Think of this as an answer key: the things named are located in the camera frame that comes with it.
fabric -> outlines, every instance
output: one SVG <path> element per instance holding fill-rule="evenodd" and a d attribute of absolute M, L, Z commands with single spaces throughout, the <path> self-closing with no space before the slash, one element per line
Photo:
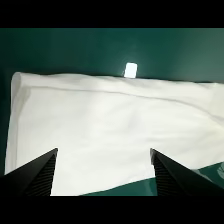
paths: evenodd
<path fill-rule="evenodd" d="M 52 195 L 154 177 L 150 148 L 189 169 L 224 161 L 222 84 L 15 73 L 5 173 L 58 148 Z"/>

dark green surface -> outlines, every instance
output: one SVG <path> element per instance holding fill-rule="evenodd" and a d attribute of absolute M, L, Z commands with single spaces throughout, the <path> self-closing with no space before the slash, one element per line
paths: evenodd
<path fill-rule="evenodd" d="M 0 175 L 14 72 L 120 77 L 126 63 L 134 62 L 138 78 L 222 82 L 223 54 L 224 29 L 1 28 Z"/>

folded cloth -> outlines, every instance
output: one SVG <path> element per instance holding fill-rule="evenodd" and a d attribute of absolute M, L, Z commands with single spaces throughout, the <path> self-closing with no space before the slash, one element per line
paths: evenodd
<path fill-rule="evenodd" d="M 224 85 L 15 73 L 5 173 L 58 148 L 52 195 L 154 177 L 150 148 L 189 169 L 224 161 Z"/>

green background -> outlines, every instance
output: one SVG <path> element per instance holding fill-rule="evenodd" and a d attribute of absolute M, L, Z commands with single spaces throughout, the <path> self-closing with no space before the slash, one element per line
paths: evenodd
<path fill-rule="evenodd" d="M 122 77 L 127 62 L 138 65 L 137 78 L 222 82 L 224 29 L 1 28 L 0 175 L 4 173 L 14 72 Z M 142 194 L 150 181 L 129 184 L 125 192 Z M 124 193 L 119 189 L 111 194 Z"/>

